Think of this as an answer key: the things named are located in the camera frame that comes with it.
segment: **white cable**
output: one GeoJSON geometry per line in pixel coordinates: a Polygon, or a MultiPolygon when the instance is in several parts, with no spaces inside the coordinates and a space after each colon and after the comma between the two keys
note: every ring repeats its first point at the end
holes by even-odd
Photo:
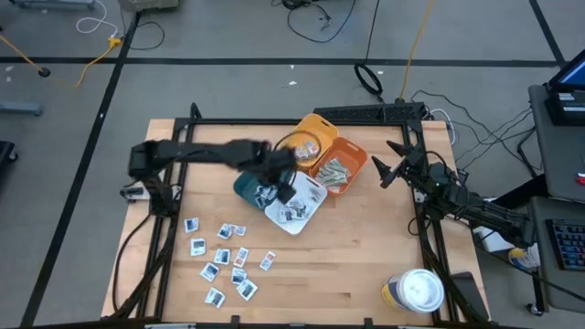
{"type": "Polygon", "coordinates": [[[95,0],[95,2],[97,2],[98,4],[101,5],[101,7],[103,8],[103,18],[102,19],[98,19],[98,18],[94,18],[94,17],[83,17],[82,19],[80,19],[79,21],[77,21],[77,24],[75,24],[75,27],[77,28],[77,31],[83,34],[89,34],[89,33],[93,33],[95,32],[95,30],[98,29],[98,27],[100,27],[102,24],[108,25],[110,27],[113,27],[113,34],[112,37],[116,37],[118,35],[118,27],[110,22],[106,22],[106,17],[108,16],[108,9],[106,9],[106,6],[100,1],[100,0],[95,0]],[[83,21],[93,21],[93,22],[98,22],[98,24],[89,30],[82,30],[80,29],[80,23],[83,21]]]}
{"type": "Polygon", "coordinates": [[[452,135],[451,145],[455,144],[455,129],[453,128],[453,122],[451,122],[451,118],[449,117],[449,114],[447,114],[447,112],[444,111],[443,109],[434,109],[431,111],[431,114],[435,113],[436,111],[441,112],[447,118],[447,122],[451,126],[451,135],[452,135]]]}

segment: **computer screen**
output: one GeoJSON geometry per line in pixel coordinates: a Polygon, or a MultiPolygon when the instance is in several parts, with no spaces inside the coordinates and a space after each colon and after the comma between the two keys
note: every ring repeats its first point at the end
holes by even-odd
{"type": "Polygon", "coordinates": [[[562,84],[585,86],[585,59],[574,69],[567,72],[559,82],[562,84]]]}

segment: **black metal frame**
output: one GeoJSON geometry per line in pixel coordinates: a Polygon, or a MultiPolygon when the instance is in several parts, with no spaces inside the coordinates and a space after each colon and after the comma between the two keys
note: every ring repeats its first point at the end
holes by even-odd
{"type": "MultiPolygon", "coordinates": [[[[336,120],[329,120],[329,121],[336,126],[399,127],[402,130],[402,138],[404,140],[405,145],[412,144],[412,141],[410,140],[410,131],[412,131],[416,135],[417,143],[421,143],[423,148],[426,151],[421,121],[407,121],[407,122],[364,122],[364,121],[351,121],[350,122],[350,121],[336,121],[336,120]]],[[[294,125],[298,124],[299,122],[300,122],[300,120],[298,120],[298,119],[203,119],[201,117],[200,113],[198,112],[197,107],[192,106],[191,118],[176,118],[175,119],[175,125],[174,125],[174,129],[173,129],[172,139],[174,141],[179,141],[181,130],[186,128],[186,140],[192,141],[196,125],[254,124],[254,125],[291,125],[291,126],[294,126],[294,125]]],[[[183,186],[185,184],[186,168],[187,168],[186,164],[181,164],[179,176],[178,176],[178,179],[176,182],[179,186],[183,186]]],[[[165,180],[166,184],[170,184],[171,174],[172,173],[170,170],[165,172],[164,180],[165,180]]],[[[424,220],[425,219],[424,219],[424,216],[422,215],[422,208],[417,207],[417,204],[414,203],[414,190],[413,189],[411,189],[411,194],[412,194],[412,200],[413,200],[413,204],[414,204],[415,214],[417,217],[417,225],[419,228],[419,232],[421,232],[421,234],[419,234],[419,240],[420,240],[420,246],[421,246],[421,250],[422,250],[423,249],[423,241],[427,238],[426,230],[424,229],[424,226],[425,226],[424,220]]],[[[182,203],[182,199],[183,199],[182,194],[180,197],[178,197],[176,199],[176,202],[178,203],[179,207],[180,207],[180,204],[182,203]]],[[[171,235],[170,239],[172,239],[172,241],[173,241],[172,243],[174,245],[175,238],[176,238],[176,228],[178,225],[178,217],[173,217],[173,218],[169,218],[169,219],[170,219],[169,220],[170,222],[169,222],[168,234],[171,235]]],[[[165,221],[165,219],[160,218],[160,217],[157,217],[155,220],[152,238],[151,238],[150,249],[148,251],[148,259],[147,259],[146,267],[145,267],[146,271],[153,266],[154,259],[156,258],[164,221],[165,221]]],[[[435,245],[436,245],[436,250],[437,250],[439,261],[440,261],[441,265],[443,266],[443,268],[448,273],[450,273],[449,262],[447,260],[447,251],[445,248],[444,239],[443,239],[442,230],[441,230],[441,223],[433,222],[432,227],[433,227],[433,231],[434,231],[435,245]]],[[[166,288],[167,288],[167,284],[168,284],[171,262],[172,262],[172,253],[171,253],[171,257],[169,257],[166,260],[165,265],[161,269],[160,283],[158,285],[158,291],[157,291],[156,302],[155,302],[155,307],[154,307],[154,317],[158,318],[158,319],[162,319],[162,317],[163,317],[166,288]]],[[[423,265],[424,265],[425,269],[432,271],[431,265],[425,260],[425,258],[423,258],[423,265]]],[[[144,296],[139,301],[137,314],[136,314],[138,317],[145,316],[147,300],[148,300],[148,291],[144,293],[144,296]]],[[[465,323],[459,322],[457,307],[455,305],[453,298],[449,294],[449,292],[446,292],[446,302],[447,302],[450,320],[447,322],[442,321],[440,312],[435,311],[435,312],[431,313],[431,318],[432,318],[433,324],[434,325],[460,324],[460,325],[466,326],[465,323]]],[[[372,328],[374,328],[374,327],[381,328],[382,327],[379,325],[373,325],[372,319],[366,318],[365,319],[365,326],[368,326],[368,324],[370,324],[370,326],[372,328]]],[[[207,326],[207,325],[216,326],[216,327],[221,326],[221,324],[200,324],[200,323],[197,323],[197,327],[207,326]]],[[[224,324],[224,325],[230,325],[230,326],[236,325],[236,327],[237,326],[244,326],[244,324],[242,324],[242,325],[239,324],[239,317],[236,315],[232,317],[231,324],[224,324]]],[[[277,324],[275,324],[275,325],[263,324],[262,326],[264,326],[264,325],[281,327],[281,325],[279,325],[279,324],[278,325],[277,324]]],[[[328,327],[328,328],[340,327],[340,326],[347,327],[347,328],[350,328],[350,327],[363,328],[364,327],[364,325],[358,325],[358,326],[319,325],[319,327],[323,327],[323,328],[325,328],[325,327],[328,327]]]]}

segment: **desk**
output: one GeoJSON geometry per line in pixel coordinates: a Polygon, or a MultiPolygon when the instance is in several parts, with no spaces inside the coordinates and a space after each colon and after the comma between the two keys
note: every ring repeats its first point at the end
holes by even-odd
{"type": "MultiPolygon", "coordinates": [[[[152,120],[146,139],[170,139],[173,125],[173,120],[152,120]]],[[[224,143],[252,138],[274,143],[292,128],[197,125],[193,141],[224,143]]],[[[427,149],[442,154],[454,168],[445,123],[424,122],[423,128],[427,149]]],[[[386,140],[402,143],[400,128],[341,126],[339,132],[389,165],[400,161],[385,143],[386,140]]],[[[407,231],[414,209],[410,189],[402,180],[397,179],[386,190],[380,188],[378,172],[368,161],[351,188],[339,198],[328,197],[303,232],[294,237],[234,194],[232,185],[238,175],[224,165],[188,166],[180,220],[198,217],[199,231],[186,234],[183,223],[179,223],[163,321],[229,323],[231,315],[239,315],[245,324],[363,324],[366,317],[378,325],[431,324],[429,315],[392,309],[381,298],[382,283],[390,275],[422,267],[418,238],[407,231]],[[216,234],[223,223],[246,226],[246,236],[218,238],[216,234]],[[205,255],[189,256],[188,241],[192,238],[206,239],[205,255]],[[244,269],[259,286],[249,302],[237,294],[230,282],[231,266],[220,265],[213,284],[199,276],[205,264],[213,260],[216,249],[232,249],[233,260],[239,247],[250,250],[244,269]],[[276,261],[269,271],[262,271],[259,264],[268,250],[276,252],[276,261]],[[226,294],[220,309],[204,303],[212,286],[226,294]]],[[[121,242],[146,213],[146,203],[129,205],[121,242]]],[[[118,303],[144,273],[153,224],[151,220],[138,231],[122,256],[118,303]]],[[[449,219],[441,225],[451,272],[470,271],[487,305],[469,229],[449,219]]],[[[155,279],[146,314],[153,313],[151,301],[157,285],[155,279]]],[[[104,315],[112,313],[111,293],[112,284],[103,305],[104,315]]]]}
{"type": "Polygon", "coordinates": [[[553,196],[585,202],[585,188],[576,181],[577,172],[585,171],[581,159],[581,154],[585,154],[585,127],[554,125],[544,103],[548,97],[544,86],[530,86],[528,94],[544,174],[498,197],[494,203],[516,208],[526,204],[532,196],[553,196]]]}
{"type": "MultiPolygon", "coordinates": [[[[567,288],[579,295],[585,295],[585,273],[582,271],[562,271],[557,264],[555,251],[548,236],[545,223],[547,219],[582,219],[585,214],[585,205],[545,197],[533,197],[528,206],[528,212],[535,221],[538,240],[538,254],[540,255],[540,272],[544,279],[567,288]]],[[[545,310],[546,304],[573,312],[585,313],[585,302],[552,289],[547,285],[544,288],[545,310]]]]}

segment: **white tray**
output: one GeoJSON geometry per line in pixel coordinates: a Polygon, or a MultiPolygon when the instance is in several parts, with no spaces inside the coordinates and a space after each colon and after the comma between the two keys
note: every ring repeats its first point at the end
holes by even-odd
{"type": "Polygon", "coordinates": [[[266,216],[270,218],[274,224],[278,225],[288,233],[297,235],[301,233],[301,230],[303,230],[304,226],[307,225],[309,219],[311,219],[317,208],[321,206],[323,200],[325,200],[327,197],[327,189],[321,184],[317,183],[317,181],[309,177],[307,174],[300,171],[296,172],[296,178],[292,183],[292,187],[296,191],[296,194],[292,197],[291,200],[300,198],[303,203],[305,203],[305,205],[313,207],[313,210],[309,213],[309,216],[306,220],[295,220],[294,222],[290,223],[281,223],[279,219],[281,216],[281,207],[283,204],[278,199],[274,200],[272,204],[264,209],[264,214],[266,214],[266,216]],[[319,194],[316,202],[311,199],[311,188],[316,189],[319,194]]]}

